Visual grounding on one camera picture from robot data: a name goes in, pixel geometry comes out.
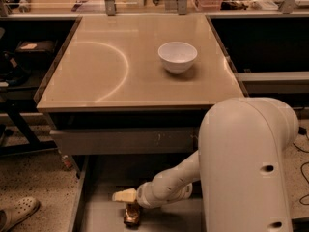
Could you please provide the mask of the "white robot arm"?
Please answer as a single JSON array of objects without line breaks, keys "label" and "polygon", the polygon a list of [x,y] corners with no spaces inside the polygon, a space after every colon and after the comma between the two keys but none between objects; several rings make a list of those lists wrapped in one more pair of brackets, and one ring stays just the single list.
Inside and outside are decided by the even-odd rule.
[{"label": "white robot arm", "polygon": [[295,112],[280,100],[221,101],[205,115],[195,153],[112,199],[157,208],[185,200],[200,181],[207,232],[293,232],[283,151],[297,134]]}]

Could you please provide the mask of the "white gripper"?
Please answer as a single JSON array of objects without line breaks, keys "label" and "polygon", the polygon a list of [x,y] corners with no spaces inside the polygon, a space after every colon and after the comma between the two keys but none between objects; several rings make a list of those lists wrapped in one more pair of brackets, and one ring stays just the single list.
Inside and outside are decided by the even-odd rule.
[{"label": "white gripper", "polygon": [[151,182],[144,183],[137,191],[134,188],[117,191],[112,195],[112,200],[114,202],[125,203],[134,203],[137,200],[137,203],[146,209],[153,209],[161,206],[160,200],[153,194]]}]

